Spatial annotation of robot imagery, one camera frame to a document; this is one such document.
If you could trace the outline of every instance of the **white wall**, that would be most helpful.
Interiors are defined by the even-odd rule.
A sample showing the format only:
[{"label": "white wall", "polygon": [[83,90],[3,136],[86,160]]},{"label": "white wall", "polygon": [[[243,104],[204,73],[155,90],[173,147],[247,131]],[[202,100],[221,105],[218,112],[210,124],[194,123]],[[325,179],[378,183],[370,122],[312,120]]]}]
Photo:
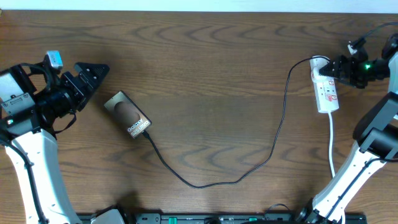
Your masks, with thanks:
[{"label": "white wall", "polygon": [[398,0],[0,0],[0,8],[3,10],[398,13]]}]

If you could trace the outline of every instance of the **green connector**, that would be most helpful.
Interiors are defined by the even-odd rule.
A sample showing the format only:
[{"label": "green connector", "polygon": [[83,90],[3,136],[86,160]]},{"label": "green connector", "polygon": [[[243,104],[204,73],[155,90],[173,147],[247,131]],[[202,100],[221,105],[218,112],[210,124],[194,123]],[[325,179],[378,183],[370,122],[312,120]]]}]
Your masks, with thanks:
[{"label": "green connector", "polygon": [[177,224],[177,218],[169,218],[169,224]]}]

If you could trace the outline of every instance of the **electrical outlet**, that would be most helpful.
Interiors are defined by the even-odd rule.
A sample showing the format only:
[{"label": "electrical outlet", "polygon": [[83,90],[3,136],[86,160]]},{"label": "electrical outlet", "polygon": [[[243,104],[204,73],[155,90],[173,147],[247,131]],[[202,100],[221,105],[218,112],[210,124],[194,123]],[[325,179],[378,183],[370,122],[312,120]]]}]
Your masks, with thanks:
[{"label": "electrical outlet", "polygon": [[310,60],[311,79],[319,113],[332,112],[339,108],[334,79],[319,74],[319,69],[327,63],[328,61],[324,58]]}]

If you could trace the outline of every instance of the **wooden table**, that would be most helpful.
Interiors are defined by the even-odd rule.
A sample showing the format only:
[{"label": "wooden table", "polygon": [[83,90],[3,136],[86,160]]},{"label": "wooden table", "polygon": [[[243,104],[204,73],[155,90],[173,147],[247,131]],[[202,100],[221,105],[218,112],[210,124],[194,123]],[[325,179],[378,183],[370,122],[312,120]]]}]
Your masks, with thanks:
[{"label": "wooden table", "polygon": [[[199,12],[5,11],[1,69],[40,62],[59,50],[75,62],[106,63],[109,75],[76,124],[58,135],[59,163],[76,212],[118,201],[163,212],[264,212],[299,209],[330,181],[328,116],[317,113],[309,63],[292,73],[275,153],[238,185],[195,190],[159,161],[148,140],[133,140],[104,110],[124,90],[152,120],[148,130],[165,160],[193,184],[236,180],[266,159],[282,113],[291,66],[312,55],[348,55],[347,42],[396,15]],[[368,39],[380,57],[387,27]],[[38,88],[42,80],[35,80]],[[359,119],[386,94],[388,80],[365,90],[338,85],[335,166],[348,155]],[[60,119],[57,129],[71,117]],[[398,219],[398,166],[375,174],[347,207],[369,223]],[[15,170],[0,153],[0,223],[23,223]]]}]

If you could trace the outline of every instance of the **white cable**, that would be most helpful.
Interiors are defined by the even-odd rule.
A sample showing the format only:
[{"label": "white cable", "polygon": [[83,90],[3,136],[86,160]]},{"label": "white cable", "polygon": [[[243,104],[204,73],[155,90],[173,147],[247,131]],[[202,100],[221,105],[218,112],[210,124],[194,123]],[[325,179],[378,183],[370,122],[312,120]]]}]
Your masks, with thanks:
[{"label": "white cable", "polygon": [[[329,140],[329,166],[331,176],[335,177],[335,167],[333,165],[333,119],[331,117],[331,112],[328,112],[329,115],[329,126],[330,126],[330,140]],[[341,224],[346,224],[346,215],[345,212],[341,214]]]}]

